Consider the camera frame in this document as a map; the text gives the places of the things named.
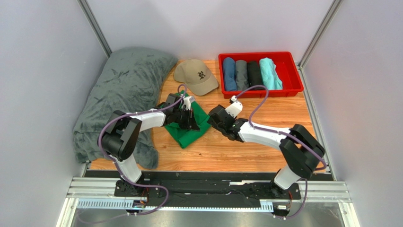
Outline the green t-shirt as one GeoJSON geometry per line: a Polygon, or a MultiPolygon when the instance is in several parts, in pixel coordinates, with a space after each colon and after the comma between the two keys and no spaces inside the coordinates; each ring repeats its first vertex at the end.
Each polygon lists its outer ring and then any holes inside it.
{"type": "Polygon", "coordinates": [[[181,93],[179,94],[170,93],[166,98],[166,101],[161,103],[161,107],[170,107],[164,111],[164,113],[166,114],[166,119],[164,122],[165,129],[169,132],[169,134],[173,137],[173,139],[179,144],[181,148],[186,148],[197,139],[199,139],[201,136],[203,136],[210,128],[210,125],[207,123],[208,115],[196,101],[192,102],[192,109],[196,122],[200,127],[200,131],[181,130],[178,124],[174,123],[174,112],[176,110],[181,110],[182,100],[175,106],[172,106],[172,104],[179,100],[179,98],[183,94],[184,91],[181,91],[181,93]]]}

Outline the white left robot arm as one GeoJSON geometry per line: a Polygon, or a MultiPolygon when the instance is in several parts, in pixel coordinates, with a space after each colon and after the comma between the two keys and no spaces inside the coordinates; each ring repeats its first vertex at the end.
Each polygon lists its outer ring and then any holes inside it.
{"type": "Polygon", "coordinates": [[[176,123],[182,130],[200,131],[191,104],[193,96],[169,94],[166,101],[148,111],[124,113],[114,111],[102,129],[98,146],[112,159],[121,176],[120,189],[138,196],[145,193],[144,187],[136,185],[144,178],[138,168],[134,150],[140,133],[156,127],[176,123]]]}

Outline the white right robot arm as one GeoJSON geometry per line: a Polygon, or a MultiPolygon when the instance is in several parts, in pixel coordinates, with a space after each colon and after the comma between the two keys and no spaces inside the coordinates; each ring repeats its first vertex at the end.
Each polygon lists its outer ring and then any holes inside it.
{"type": "Polygon", "coordinates": [[[274,187],[287,190],[299,179],[309,179],[320,169],[319,163],[326,164],[324,147],[303,125],[269,127],[237,118],[238,113],[237,107],[218,105],[209,112],[208,123],[231,141],[257,143],[281,151],[287,164],[275,175],[274,187]]]}

